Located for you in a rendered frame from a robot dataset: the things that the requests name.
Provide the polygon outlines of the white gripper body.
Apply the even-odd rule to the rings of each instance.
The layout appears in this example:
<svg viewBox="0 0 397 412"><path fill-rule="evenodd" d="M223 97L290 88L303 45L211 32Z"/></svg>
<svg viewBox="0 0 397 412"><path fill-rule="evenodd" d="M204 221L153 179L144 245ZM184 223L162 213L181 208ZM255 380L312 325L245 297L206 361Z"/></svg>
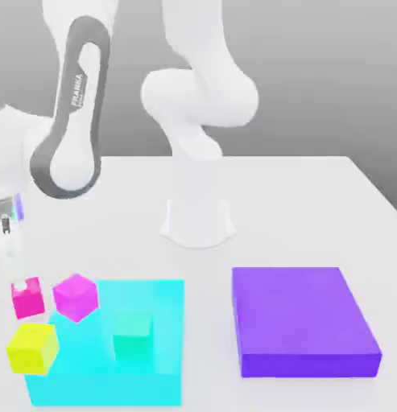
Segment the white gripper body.
<svg viewBox="0 0 397 412"><path fill-rule="evenodd" d="M12 226L6 231L0 226L0 263L10 283L26 281L26 266L18 226Z"/></svg>

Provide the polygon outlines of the small hot pink cube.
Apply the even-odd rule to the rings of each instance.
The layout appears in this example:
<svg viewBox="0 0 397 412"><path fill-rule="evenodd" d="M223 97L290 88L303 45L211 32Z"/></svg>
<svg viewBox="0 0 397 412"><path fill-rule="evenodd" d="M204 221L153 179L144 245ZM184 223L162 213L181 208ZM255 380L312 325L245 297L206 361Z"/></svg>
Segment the small hot pink cube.
<svg viewBox="0 0 397 412"><path fill-rule="evenodd" d="M27 288L21 290L14 283L11 284L11 298L17 319L24 319L45 312L39 278L27 278L26 285Z"/></svg>

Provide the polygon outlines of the small magenta cube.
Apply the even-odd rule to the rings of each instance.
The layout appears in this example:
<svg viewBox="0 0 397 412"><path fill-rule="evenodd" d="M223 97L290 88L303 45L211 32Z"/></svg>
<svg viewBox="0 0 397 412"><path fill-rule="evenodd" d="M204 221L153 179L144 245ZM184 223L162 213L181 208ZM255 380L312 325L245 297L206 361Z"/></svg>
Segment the small magenta cube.
<svg viewBox="0 0 397 412"><path fill-rule="evenodd" d="M52 288L56 310L79 323L99 307L97 284L80 274L73 274Z"/></svg>

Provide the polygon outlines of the small yellow cube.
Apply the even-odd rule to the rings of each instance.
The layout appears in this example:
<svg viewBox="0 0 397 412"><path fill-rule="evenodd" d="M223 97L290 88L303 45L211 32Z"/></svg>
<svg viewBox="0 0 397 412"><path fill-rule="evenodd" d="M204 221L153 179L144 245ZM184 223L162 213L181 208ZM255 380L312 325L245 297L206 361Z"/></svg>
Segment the small yellow cube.
<svg viewBox="0 0 397 412"><path fill-rule="evenodd" d="M46 376L59 352L51 324L22 323L6 348L13 373Z"/></svg>

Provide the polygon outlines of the small teal cube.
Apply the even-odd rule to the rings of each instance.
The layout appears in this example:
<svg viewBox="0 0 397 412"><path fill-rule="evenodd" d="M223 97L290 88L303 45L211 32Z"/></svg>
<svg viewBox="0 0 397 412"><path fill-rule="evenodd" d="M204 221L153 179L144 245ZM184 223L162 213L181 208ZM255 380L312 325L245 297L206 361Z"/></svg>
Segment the small teal cube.
<svg viewBox="0 0 397 412"><path fill-rule="evenodd" d="M146 361L153 347L153 317L150 312L123 312L117 315L113 331L117 361Z"/></svg>

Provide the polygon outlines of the large cyan box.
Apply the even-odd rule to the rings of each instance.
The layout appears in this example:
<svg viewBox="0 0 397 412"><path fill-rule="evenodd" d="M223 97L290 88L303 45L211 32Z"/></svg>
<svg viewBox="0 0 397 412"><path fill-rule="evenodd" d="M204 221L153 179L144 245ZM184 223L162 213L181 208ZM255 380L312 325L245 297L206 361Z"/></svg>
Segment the large cyan box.
<svg viewBox="0 0 397 412"><path fill-rule="evenodd" d="M184 282L99 280L100 307L74 323L53 311L59 352L46 376L27 375L33 406L179 406L182 398ZM150 312L151 357L116 360L114 322L123 312Z"/></svg>

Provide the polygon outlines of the large purple box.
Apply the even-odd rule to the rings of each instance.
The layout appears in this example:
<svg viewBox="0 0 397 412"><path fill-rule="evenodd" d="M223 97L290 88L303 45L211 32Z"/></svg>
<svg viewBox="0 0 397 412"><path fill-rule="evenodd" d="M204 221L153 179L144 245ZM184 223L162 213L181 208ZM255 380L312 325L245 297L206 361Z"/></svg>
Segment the large purple box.
<svg viewBox="0 0 397 412"><path fill-rule="evenodd" d="M242 377L372 378L382 350L337 267L234 267Z"/></svg>

